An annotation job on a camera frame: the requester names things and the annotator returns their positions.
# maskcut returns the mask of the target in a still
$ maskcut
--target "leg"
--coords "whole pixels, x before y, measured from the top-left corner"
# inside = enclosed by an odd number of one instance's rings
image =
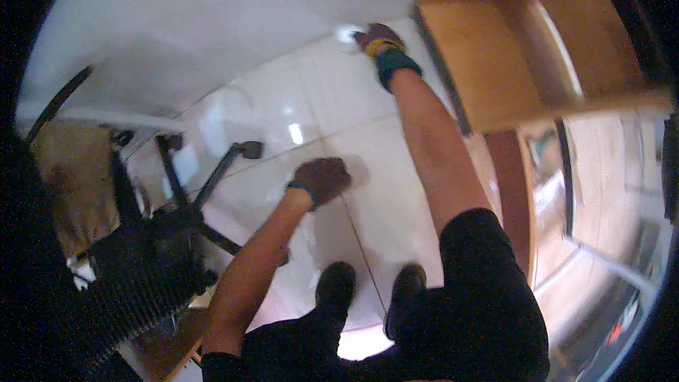
[[[317,287],[317,306],[306,316],[271,323],[246,334],[242,357],[266,380],[319,378],[339,372],[337,348],[353,297],[356,274],[343,262],[326,268]]]
[[[395,96],[405,141],[424,187],[437,233],[441,233],[451,218],[467,209],[489,208],[455,120],[421,76],[411,69],[412,65],[405,68],[397,65],[393,69],[389,64],[393,64],[388,56],[393,52],[390,49],[403,49],[401,39],[382,24],[371,24],[369,33],[357,33],[355,38],[376,60],[380,81]]]

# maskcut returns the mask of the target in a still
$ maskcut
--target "floor tile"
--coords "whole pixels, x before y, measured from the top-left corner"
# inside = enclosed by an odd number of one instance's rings
[[[234,242],[244,244],[283,196],[295,168],[323,155],[320,143],[316,142],[226,177],[204,208],[206,221]],[[352,264],[359,280],[359,293],[350,309],[346,329],[381,324],[384,310],[342,200],[306,216],[289,248],[291,262],[276,272],[251,328],[299,318],[313,309],[318,277],[335,260]],[[213,262],[208,266],[222,271],[230,257],[224,253],[210,259]]]
[[[358,330],[345,330],[339,337],[337,355],[347,360],[363,360],[394,345],[381,324]]]
[[[443,285],[439,241],[399,119],[383,118],[326,142],[354,177],[344,197],[385,307],[409,261],[424,267],[429,286]]]
[[[342,52],[335,42],[327,37],[294,52],[321,133],[395,115],[394,99],[378,83],[374,65],[361,53]]]
[[[262,141],[261,159],[266,160],[318,138],[297,71],[285,55],[234,79],[182,114],[191,129],[173,162],[187,191],[205,183],[233,142]],[[239,157],[227,175],[254,164]]]

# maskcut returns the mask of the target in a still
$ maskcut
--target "chair caster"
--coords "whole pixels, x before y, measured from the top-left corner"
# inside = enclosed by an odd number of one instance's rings
[[[166,134],[163,135],[168,150],[181,150],[184,147],[184,138],[181,134]]]
[[[241,145],[243,158],[260,159],[264,151],[264,143],[260,141],[245,141]]]

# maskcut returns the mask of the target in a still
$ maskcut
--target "person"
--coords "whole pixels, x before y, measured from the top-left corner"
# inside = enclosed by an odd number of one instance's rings
[[[459,129],[382,24],[356,33],[395,98],[403,133],[439,234],[444,287],[407,263],[385,324],[395,345],[363,361],[337,357],[355,275],[338,262],[308,315],[245,334],[302,216],[349,185],[339,158],[304,163],[273,214],[233,259],[210,304],[205,381],[539,381],[549,372],[547,329],[511,244],[476,175]]]

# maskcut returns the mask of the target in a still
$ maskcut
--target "black chair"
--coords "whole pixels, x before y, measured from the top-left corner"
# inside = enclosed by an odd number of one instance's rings
[[[123,138],[131,139],[131,135],[124,135]],[[181,149],[181,137],[158,135],[155,142],[172,188],[173,209],[167,211],[168,207],[165,207],[154,213],[153,218],[143,218],[120,154],[117,151],[113,152],[111,166],[114,173],[115,199],[120,215],[120,226],[112,234],[99,239],[89,250],[78,256],[80,260],[90,259],[97,277],[106,273],[117,274],[130,267],[135,260],[148,258],[172,260],[172,257],[167,254],[194,247],[198,241],[196,239],[198,235],[206,237],[234,256],[241,249],[240,245],[206,224],[200,209],[208,201],[233,161],[239,155],[247,159],[259,159],[263,144],[258,141],[246,141],[242,144],[231,145],[199,190],[198,196],[190,202],[179,183],[171,157],[172,150]],[[175,235],[177,233],[184,233],[187,237],[177,239]],[[214,278],[215,276],[210,274],[207,276],[207,281]]]
[[[28,142],[55,117],[59,107],[92,71],[92,66],[83,69],[57,93],[33,125]],[[120,146],[125,146],[134,136],[130,131],[118,134],[112,141]],[[172,188],[172,206],[158,210],[152,218],[144,218],[120,153],[112,152],[120,225],[79,255],[79,259],[89,259],[92,263],[97,280],[90,282],[86,290],[65,299],[71,306],[63,315],[60,327],[85,379],[96,375],[119,345],[172,318],[188,306],[194,295],[216,283],[216,273],[203,265],[197,248],[199,237],[209,239],[234,256],[241,249],[205,223],[201,208],[233,160],[239,155],[260,158],[263,144],[258,141],[234,143],[196,199],[189,201],[171,157],[172,149],[181,149],[181,137],[158,135],[155,141]]]

